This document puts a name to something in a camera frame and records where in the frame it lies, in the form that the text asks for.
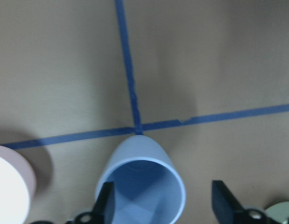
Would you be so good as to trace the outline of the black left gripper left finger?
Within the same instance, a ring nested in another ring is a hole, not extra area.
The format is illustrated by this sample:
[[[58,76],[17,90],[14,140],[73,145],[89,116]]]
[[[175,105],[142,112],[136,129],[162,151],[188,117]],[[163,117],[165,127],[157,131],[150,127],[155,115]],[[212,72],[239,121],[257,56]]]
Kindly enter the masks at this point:
[[[114,217],[114,182],[105,182],[91,211],[74,218],[75,224],[111,224]]]

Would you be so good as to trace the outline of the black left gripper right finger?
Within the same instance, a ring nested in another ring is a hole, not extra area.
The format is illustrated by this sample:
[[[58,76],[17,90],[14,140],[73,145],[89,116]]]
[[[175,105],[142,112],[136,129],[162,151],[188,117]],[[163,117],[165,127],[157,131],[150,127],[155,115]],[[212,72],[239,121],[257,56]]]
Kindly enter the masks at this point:
[[[211,183],[211,206],[220,224],[271,224],[273,220],[258,209],[244,208],[221,180]]]

